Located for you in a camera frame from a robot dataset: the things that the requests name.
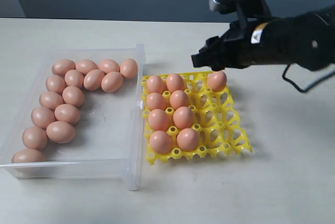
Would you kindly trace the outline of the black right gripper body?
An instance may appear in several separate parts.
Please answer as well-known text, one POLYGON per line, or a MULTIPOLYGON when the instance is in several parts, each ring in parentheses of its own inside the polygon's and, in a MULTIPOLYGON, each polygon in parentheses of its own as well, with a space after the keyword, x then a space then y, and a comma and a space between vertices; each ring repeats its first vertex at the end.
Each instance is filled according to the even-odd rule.
POLYGON ((247 67, 238 59, 251 44, 251 36, 257 26, 263 26, 263 20, 247 21, 246 26, 238 20, 229 24, 229 29, 221 36, 206 40, 205 49, 210 58, 211 69, 244 69, 247 67))

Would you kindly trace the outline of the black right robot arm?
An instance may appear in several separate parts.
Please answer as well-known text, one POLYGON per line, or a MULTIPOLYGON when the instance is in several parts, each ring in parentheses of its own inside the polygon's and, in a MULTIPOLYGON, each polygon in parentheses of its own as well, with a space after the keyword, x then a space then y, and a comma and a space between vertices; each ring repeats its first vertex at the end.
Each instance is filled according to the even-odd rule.
POLYGON ((191 59, 193 67, 213 71, 277 64, 321 70, 334 63, 334 6, 294 17, 234 21, 191 59))

